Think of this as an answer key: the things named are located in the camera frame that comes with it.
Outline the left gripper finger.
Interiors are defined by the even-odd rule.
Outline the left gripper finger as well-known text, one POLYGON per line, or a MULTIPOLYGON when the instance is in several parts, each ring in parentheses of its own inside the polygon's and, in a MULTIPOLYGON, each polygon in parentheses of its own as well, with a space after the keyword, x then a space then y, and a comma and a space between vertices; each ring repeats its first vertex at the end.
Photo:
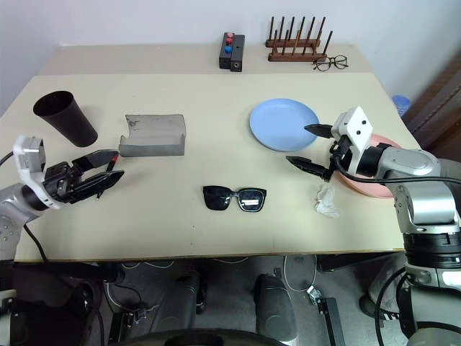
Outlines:
POLYGON ((109 164, 118 155, 119 152, 115 150, 98 150, 74 159, 72 165, 80 172, 87 172, 109 164))
POLYGON ((74 204, 113 187, 124 175, 124 171, 98 173, 74 185, 67 194, 67 203, 74 204))

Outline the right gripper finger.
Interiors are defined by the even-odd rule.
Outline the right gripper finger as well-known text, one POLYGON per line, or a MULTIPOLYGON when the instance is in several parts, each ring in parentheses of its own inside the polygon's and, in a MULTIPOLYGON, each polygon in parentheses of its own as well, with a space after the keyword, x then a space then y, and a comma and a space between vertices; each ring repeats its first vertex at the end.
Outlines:
POLYGON ((332 137, 332 126, 325 124, 310 124, 306 125, 304 129, 315 136, 322 138, 331 138, 332 137))
POLYGON ((330 178, 330 170, 324 166, 313 163, 310 159, 301 156, 286 156, 286 160, 303 172, 320 177, 321 179, 330 178))

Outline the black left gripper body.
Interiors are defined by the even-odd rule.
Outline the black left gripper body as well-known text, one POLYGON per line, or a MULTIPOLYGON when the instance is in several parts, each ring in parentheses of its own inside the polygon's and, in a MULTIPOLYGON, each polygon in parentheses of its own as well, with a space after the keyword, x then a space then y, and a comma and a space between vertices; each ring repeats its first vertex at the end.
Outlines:
POLYGON ((42 183, 52 199, 60 203, 74 204, 87 199, 87 196, 76 189, 82 184, 82 176, 86 170, 75 162, 61 162, 47 168, 42 183))

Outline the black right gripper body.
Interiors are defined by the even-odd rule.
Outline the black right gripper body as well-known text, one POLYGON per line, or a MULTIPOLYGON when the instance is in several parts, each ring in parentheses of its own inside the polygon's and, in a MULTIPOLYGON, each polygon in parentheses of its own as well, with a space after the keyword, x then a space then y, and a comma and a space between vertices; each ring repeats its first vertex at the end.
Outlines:
POLYGON ((333 142, 329 149, 329 165, 321 176, 324 182, 329 182, 335 171, 346 171, 352 160, 351 146, 352 142, 345 135, 333 142))

